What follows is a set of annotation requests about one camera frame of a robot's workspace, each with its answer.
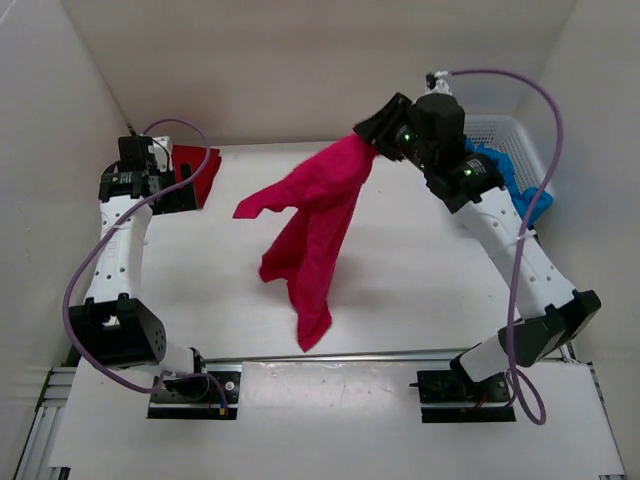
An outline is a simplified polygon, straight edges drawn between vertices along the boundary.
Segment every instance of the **towel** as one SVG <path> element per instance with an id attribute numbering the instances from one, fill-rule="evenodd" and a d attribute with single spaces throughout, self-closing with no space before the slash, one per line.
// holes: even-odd
<path id="1" fill-rule="evenodd" d="M 191 173 L 195 172 L 202 163 L 202 160 L 204 160 L 205 151 L 206 149 L 202 147 L 190 147 L 186 145 L 173 146 L 171 162 L 173 163 L 173 169 L 176 174 L 176 182 L 184 180 L 182 178 L 181 166 L 189 165 L 191 167 Z M 193 182 L 198 208 L 204 207 L 204 203 L 207 201 L 211 186 L 213 185 L 213 179 L 220 169 L 220 161 L 220 150 L 212 148 L 209 163 Z"/>
<path id="2" fill-rule="evenodd" d="M 233 218 L 256 218 L 263 209 L 298 211 L 262 256 L 260 278 L 287 281 L 298 313 L 298 344 L 311 349 L 331 326 L 327 296 L 340 247 L 375 147 L 348 135 L 298 165 L 283 180 L 251 195 Z"/>
<path id="3" fill-rule="evenodd" d="M 483 144 L 476 146 L 468 138 L 466 148 L 469 151 L 481 153 L 489 157 L 489 159 L 494 163 L 494 165 L 504 178 L 505 186 L 509 191 L 509 195 L 511 195 L 511 202 L 515 207 L 516 212 L 518 212 L 520 218 L 524 217 L 524 214 L 527 212 L 527 209 L 531 204 L 531 200 L 533 200 L 533 196 L 536 194 L 536 191 L 538 189 L 535 187 L 529 187 L 524 192 L 520 192 L 520 188 L 518 188 L 518 184 L 516 183 L 516 171 L 513 167 L 511 157 L 509 157 L 508 154 L 499 152 L 498 150 L 494 150 L 493 148 L 487 148 Z M 540 218 L 540 216 L 547 211 L 552 203 L 553 197 L 551 196 L 551 194 L 543 192 L 542 196 L 538 200 L 538 203 L 536 203 L 536 206 L 533 207 L 533 213 L 531 214 L 531 218 L 529 219 L 528 226 L 532 227 L 533 224 Z"/>

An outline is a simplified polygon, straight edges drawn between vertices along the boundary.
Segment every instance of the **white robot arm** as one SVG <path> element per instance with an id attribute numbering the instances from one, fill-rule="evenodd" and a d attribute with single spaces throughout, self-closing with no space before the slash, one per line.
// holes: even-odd
<path id="1" fill-rule="evenodd" d="M 465 112 L 448 85 L 427 76 L 427 93 L 415 102 L 397 93 L 356 134 L 393 161 L 409 160 L 427 187 L 484 247 L 509 286 L 522 220 L 493 162 L 466 150 Z M 600 308 L 593 291 L 578 292 L 557 270 L 529 230 L 519 271 L 515 360 L 533 365 L 575 337 Z M 506 329 L 451 362 L 469 390 L 509 369 Z"/>
<path id="2" fill-rule="evenodd" d="M 141 197 L 176 182 L 168 137 L 132 135 L 120 138 L 118 145 L 120 161 L 105 171 L 100 182 L 103 237 Z M 72 306 L 69 313 L 82 345 L 106 367 L 135 368 L 158 376 L 163 372 L 185 375 L 202 371 L 198 351 L 171 342 L 162 322 L 140 300 L 142 254 L 149 222 L 154 215 L 195 208 L 192 186 L 163 196 L 117 226 L 100 252 L 84 302 Z M 189 383 L 202 383 L 202 379 L 174 380 L 175 385 L 185 388 Z"/>

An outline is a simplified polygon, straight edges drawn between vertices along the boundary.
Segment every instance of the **red cloth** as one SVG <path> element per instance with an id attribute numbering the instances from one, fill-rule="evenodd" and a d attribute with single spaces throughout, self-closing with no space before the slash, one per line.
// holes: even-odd
<path id="1" fill-rule="evenodd" d="M 181 182 L 184 180 L 180 167 L 182 165 L 189 165 L 191 167 L 191 173 L 195 172 L 204 160 L 205 152 L 206 148 L 202 147 L 174 145 L 173 151 L 171 152 L 171 161 L 173 162 L 173 169 L 176 172 L 176 181 Z M 213 185 L 213 178 L 218 173 L 218 170 L 220 170 L 220 162 L 220 150 L 212 148 L 209 163 L 207 163 L 204 171 L 198 175 L 193 182 L 198 208 L 204 207 L 204 202 L 207 201 L 211 186 Z"/>
<path id="2" fill-rule="evenodd" d="M 233 218 L 256 218 L 263 209 L 298 211 L 262 256 L 264 282 L 287 281 L 298 312 L 298 344 L 305 352 L 331 326 L 327 296 L 360 187 L 371 172 L 375 148 L 351 134 L 298 165 L 287 177 L 238 205 Z"/>

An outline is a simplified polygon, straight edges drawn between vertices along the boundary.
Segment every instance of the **purple cable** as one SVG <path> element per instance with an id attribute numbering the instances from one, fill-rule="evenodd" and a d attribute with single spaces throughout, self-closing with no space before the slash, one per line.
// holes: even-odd
<path id="1" fill-rule="evenodd" d="M 531 218 L 533 209 L 535 208 L 536 204 L 538 203 L 538 200 L 544 193 L 544 189 L 547 188 L 547 185 L 549 184 L 551 177 L 553 177 L 553 174 L 556 171 L 558 162 L 560 161 L 560 153 L 562 152 L 562 143 L 564 141 L 564 125 L 562 123 L 562 115 L 560 114 L 560 108 L 558 107 L 557 102 L 554 100 L 551 94 L 547 92 L 540 84 L 538 84 L 534 80 L 524 75 L 521 75 L 515 72 L 510 72 L 508 70 L 501 70 L 496 68 L 474 68 L 474 69 L 468 69 L 468 70 L 454 70 L 449 72 L 449 74 L 452 76 L 472 75 L 472 74 L 478 74 L 478 73 L 502 75 L 505 77 L 515 78 L 516 80 L 526 83 L 531 88 L 536 90 L 540 95 L 542 95 L 542 97 L 547 101 L 547 103 L 549 104 L 549 107 L 551 107 L 551 111 L 553 112 L 553 116 L 556 121 L 556 148 L 553 152 L 553 158 L 551 160 L 551 164 L 549 165 L 549 169 L 547 170 L 547 173 L 544 176 L 542 183 L 540 184 L 540 186 L 538 187 L 538 190 L 536 191 L 535 195 L 531 199 L 531 203 L 529 204 L 529 208 L 527 208 L 527 211 L 524 214 L 524 217 L 522 219 L 522 224 L 520 225 L 520 230 L 518 232 L 518 241 L 516 242 L 516 255 L 513 261 L 513 272 L 511 274 L 511 289 L 509 291 L 509 305 L 507 307 L 507 357 L 509 358 L 509 370 L 511 372 L 516 372 L 515 375 L 511 376 L 511 379 L 510 379 L 511 381 L 509 382 L 513 388 L 513 393 L 514 393 L 513 400 L 515 401 L 515 398 L 517 397 L 517 399 L 520 401 L 520 405 L 522 406 L 522 410 L 524 410 L 524 413 L 527 415 L 527 417 L 529 417 L 529 420 L 531 420 L 536 425 L 544 425 L 545 422 L 547 421 L 547 411 L 545 409 L 544 402 L 542 401 L 542 397 L 540 396 L 540 393 L 538 392 L 538 390 L 533 386 L 533 383 L 531 383 L 531 380 L 529 380 L 529 378 L 527 378 L 527 376 L 524 373 L 518 370 L 518 366 L 516 364 L 514 321 L 515 321 L 515 311 L 516 311 L 516 298 L 518 294 L 518 283 L 519 283 L 518 276 L 520 274 L 520 265 L 522 263 L 522 253 L 524 250 L 524 234 L 527 231 L 527 225 L 529 225 L 529 219 Z M 522 378 L 522 380 L 527 384 L 527 386 L 531 390 L 531 393 L 535 397 L 536 402 L 538 403 L 538 408 L 540 409 L 539 418 L 536 417 L 531 411 L 531 409 L 529 408 L 529 405 L 527 404 L 527 401 L 524 398 L 524 393 L 522 392 L 522 387 L 520 386 L 520 380 L 518 377 Z"/>
<path id="2" fill-rule="evenodd" d="M 109 377 L 114 382 L 122 385 L 123 387 L 127 387 L 127 388 L 133 390 L 134 392 L 145 393 L 145 394 L 150 394 L 150 393 L 156 392 L 159 389 L 161 389 L 162 388 L 162 383 L 163 383 L 162 379 L 164 378 L 165 375 L 168 375 L 171 372 L 162 372 L 160 374 L 159 379 L 158 379 L 158 383 L 156 383 L 156 385 L 154 387 L 151 387 L 151 388 L 141 387 L 140 385 L 136 385 L 135 383 L 132 383 L 132 382 L 122 378 L 119 375 L 116 375 L 114 372 L 112 372 L 107 367 L 102 365 L 95 357 L 93 357 L 93 355 L 91 355 L 91 353 L 89 353 L 89 351 L 84 347 L 84 345 L 82 345 L 82 343 L 80 342 L 80 340 L 76 336 L 75 332 L 73 331 L 73 327 L 71 326 L 71 318 L 69 316 L 69 306 L 71 304 L 71 294 L 73 293 L 74 287 L 78 283 L 78 279 L 80 278 L 82 273 L 87 269 L 87 267 L 91 264 L 93 259 L 98 256 L 100 251 L 109 242 L 109 240 L 111 240 L 113 235 L 118 230 L 118 227 L 120 225 L 122 225 L 124 222 L 126 222 L 127 219 L 129 217 L 131 217 L 131 215 L 133 215 L 136 211 L 138 211 L 144 205 L 148 205 L 149 203 L 151 203 L 154 200 L 162 197 L 163 195 L 166 195 L 167 193 L 173 192 L 174 190 L 178 190 L 179 188 L 182 188 L 185 185 L 188 185 L 189 183 L 193 182 L 196 179 L 196 177 L 198 175 L 200 175 L 204 171 L 205 167 L 207 166 L 207 163 L 209 163 L 209 158 L 211 157 L 211 144 L 209 143 L 209 139 L 207 138 L 207 136 L 198 127 L 196 127 L 191 122 L 188 122 L 187 120 L 181 120 L 179 118 L 165 118 L 165 119 L 162 119 L 162 120 L 158 120 L 157 122 L 154 122 L 151 125 L 149 125 L 145 129 L 143 134 L 146 134 L 151 129 L 153 129 L 154 127 L 156 127 L 156 126 L 158 126 L 160 124 L 169 123 L 169 122 L 181 123 L 182 125 L 186 125 L 188 127 L 191 127 L 193 130 L 198 132 L 198 134 L 200 135 L 200 137 L 202 138 L 202 140 L 204 141 L 204 143 L 206 145 L 206 153 L 204 155 L 204 159 L 203 159 L 202 163 L 196 169 L 196 171 L 193 172 L 193 174 L 191 174 L 190 177 L 185 178 L 181 182 L 178 182 L 178 183 L 176 183 L 174 185 L 171 185 L 170 187 L 164 188 L 164 189 L 154 193 L 153 195 L 151 195 L 151 196 L 149 196 L 147 198 L 143 198 L 138 203 L 136 203 L 133 207 L 131 207 L 129 210 L 127 210 L 123 215 L 121 215 L 120 218 L 107 231 L 107 233 L 104 235 L 104 237 L 102 237 L 100 239 L 100 241 L 96 244 L 96 246 L 93 248 L 93 250 L 91 250 L 91 252 L 89 252 L 89 255 L 87 255 L 87 258 L 84 259 L 84 261 L 80 264 L 78 269 L 75 271 L 75 273 L 71 277 L 71 280 L 69 280 L 69 285 L 67 285 L 67 289 L 65 290 L 64 297 L 62 299 L 62 319 L 64 321 L 64 329 L 66 330 L 67 335 L 71 339 L 71 343 L 76 348 L 76 350 L 78 350 L 78 353 L 80 353 L 80 355 L 82 355 L 84 358 L 86 358 L 87 361 L 89 362 L 89 364 L 91 364 L 91 366 L 93 368 L 95 368 L 96 370 L 98 370 L 99 372 L 104 374 L 105 376 Z M 191 373 L 191 374 L 181 374 L 181 375 L 176 375 L 176 376 L 179 377 L 179 378 L 206 377 L 207 379 L 209 379 L 216 386 L 216 389 L 220 393 L 220 399 L 221 399 L 220 400 L 220 406 L 221 406 L 221 408 L 226 408 L 227 407 L 227 398 L 226 398 L 226 396 L 224 394 L 224 389 L 222 388 L 222 385 L 220 385 L 220 382 L 218 381 L 218 379 L 216 377 L 214 377 L 213 375 L 211 375 L 210 373 L 208 373 L 208 372 L 207 373 L 204 373 L 204 372 L 203 373 Z"/>

